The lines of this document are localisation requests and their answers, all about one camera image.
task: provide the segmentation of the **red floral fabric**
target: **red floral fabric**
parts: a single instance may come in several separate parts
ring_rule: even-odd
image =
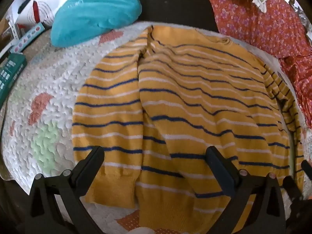
[[[251,0],[210,0],[219,32],[278,58],[312,128],[312,48],[305,29],[285,0],[267,0],[261,12]]]

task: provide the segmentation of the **bed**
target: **bed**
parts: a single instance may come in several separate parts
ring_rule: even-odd
[[[73,107],[80,87],[102,57],[137,37],[149,25],[150,22],[134,23],[65,49],[53,47],[50,32],[47,31],[24,51],[28,65],[0,111],[0,122],[3,122],[0,176],[4,180],[16,180],[23,190],[29,193],[37,173],[55,176],[74,167],[71,124]],[[222,36],[207,30],[201,31],[207,35]],[[247,43],[235,39],[233,41],[270,64],[295,94],[276,58]],[[301,126],[305,128],[305,119],[301,112],[299,118]],[[311,133],[302,138],[306,154],[311,140]],[[294,175],[294,148],[292,152],[290,174]],[[306,196],[309,191],[307,183],[304,188]],[[70,220],[61,199],[57,200],[65,219]],[[285,202],[289,213],[290,201],[286,196]],[[138,209],[121,209],[89,203],[84,205],[105,233],[126,233],[138,227]],[[169,230],[156,232],[173,233]]]

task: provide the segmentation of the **yellow striped sweater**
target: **yellow striped sweater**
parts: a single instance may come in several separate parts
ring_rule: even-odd
[[[229,202],[204,161],[211,145],[238,169],[273,172],[282,184],[290,171],[284,119],[294,133],[302,187],[294,103],[286,84],[230,39],[151,26],[104,57],[78,94],[75,159],[93,145],[105,148],[87,200],[132,208],[136,198],[141,226],[205,233]],[[236,230],[251,205],[252,199]]]

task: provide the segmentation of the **green box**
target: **green box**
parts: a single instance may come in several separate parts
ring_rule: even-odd
[[[14,82],[26,65],[26,57],[16,53],[9,54],[7,62],[0,68],[0,107],[7,99]]]

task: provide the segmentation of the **teal pillow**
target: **teal pillow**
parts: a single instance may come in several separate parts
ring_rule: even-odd
[[[139,0],[67,0],[55,15],[51,43],[68,47],[136,21]]]

